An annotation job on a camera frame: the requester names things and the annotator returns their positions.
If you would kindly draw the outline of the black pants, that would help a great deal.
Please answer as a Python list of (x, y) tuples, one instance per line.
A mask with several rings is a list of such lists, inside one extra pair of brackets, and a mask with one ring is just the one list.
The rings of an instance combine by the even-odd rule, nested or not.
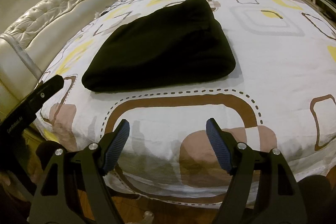
[(152, 89), (217, 80), (235, 67), (207, 0), (186, 0), (116, 29), (81, 82), (96, 93)]

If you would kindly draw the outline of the white tufted headboard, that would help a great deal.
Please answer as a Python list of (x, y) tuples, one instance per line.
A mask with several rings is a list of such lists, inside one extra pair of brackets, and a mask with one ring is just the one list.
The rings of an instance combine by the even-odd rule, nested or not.
[(3, 33), (15, 38), (19, 51), (1, 40), (1, 118), (29, 94), (39, 78), (19, 54), (44, 73), (51, 61), (75, 34), (117, 0), (41, 0)]

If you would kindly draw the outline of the patterned white bed sheet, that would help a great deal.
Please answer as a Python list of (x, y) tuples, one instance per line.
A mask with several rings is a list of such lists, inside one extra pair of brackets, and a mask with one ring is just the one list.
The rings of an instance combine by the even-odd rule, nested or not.
[(69, 151), (123, 120), (106, 184), (215, 206), (230, 175), (206, 121), (252, 149), (278, 148), (297, 180), (335, 166), (335, 28), (302, 0), (118, 0), (46, 69), (64, 87), (35, 125)]

